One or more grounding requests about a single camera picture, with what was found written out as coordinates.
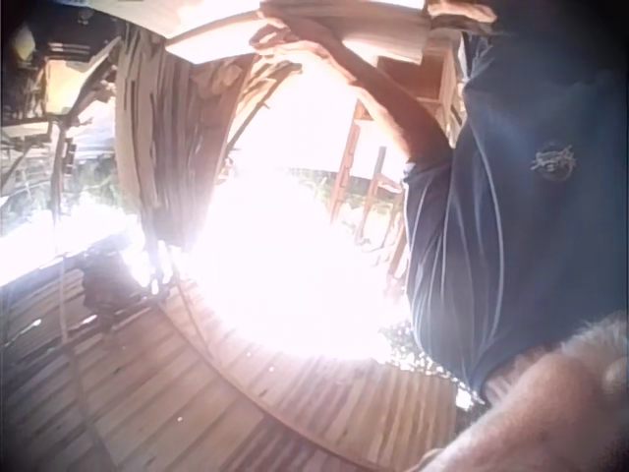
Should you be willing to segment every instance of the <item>person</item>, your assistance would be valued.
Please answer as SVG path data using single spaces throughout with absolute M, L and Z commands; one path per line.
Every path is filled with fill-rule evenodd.
M 502 32 L 463 35 L 454 148 L 330 31 L 260 9 L 257 52 L 325 68 L 408 157 L 416 338 L 491 404 L 423 470 L 605 470 L 629 443 L 626 65 L 571 5 L 433 6 Z

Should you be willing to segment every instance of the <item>shirt logo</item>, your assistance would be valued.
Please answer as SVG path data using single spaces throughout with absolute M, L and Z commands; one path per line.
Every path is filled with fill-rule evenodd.
M 545 146 L 535 154 L 531 170 L 540 173 L 551 182 L 565 182 L 577 166 L 572 147 L 561 147 L 555 143 Z

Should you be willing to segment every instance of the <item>hairy arm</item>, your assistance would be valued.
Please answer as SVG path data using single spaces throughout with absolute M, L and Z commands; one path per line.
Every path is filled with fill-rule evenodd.
M 449 157 L 450 145 L 434 117 L 330 31 L 310 20 L 282 16 L 264 4 L 260 14 L 269 22 L 251 41 L 260 55 L 325 68 L 355 91 L 376 124 L 420 168 Z
M 342 43 L 326 45 L 323 63 L 351 87 L 375 123 L 407 156 L 430 167 L 451 149 L 434 117 L 410 94 Z

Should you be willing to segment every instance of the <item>wooden wall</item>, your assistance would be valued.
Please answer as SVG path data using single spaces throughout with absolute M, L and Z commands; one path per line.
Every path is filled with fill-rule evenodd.
M 69 320 L 90 315 L 80 281 L 71 272 L 62 292 L 49 284 L 2 314 L 14 331 L 42 319 L 3 352 L 3 437 L 20 470 L 403 470 L 452 435 L 451 384 L 268 350 L 226 328 L 192 286 L 206 344 L 173 295 L 37 372 L 12 370 L 59 331 L 61 294 Z

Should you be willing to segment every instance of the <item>navy t-shirt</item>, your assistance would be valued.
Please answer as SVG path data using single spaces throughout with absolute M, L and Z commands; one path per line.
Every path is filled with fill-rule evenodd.
M 451 158 L 407 184 L 416 337 L 478 393 L 529 348 L 627 306 L 627 73 L 477 41 Z

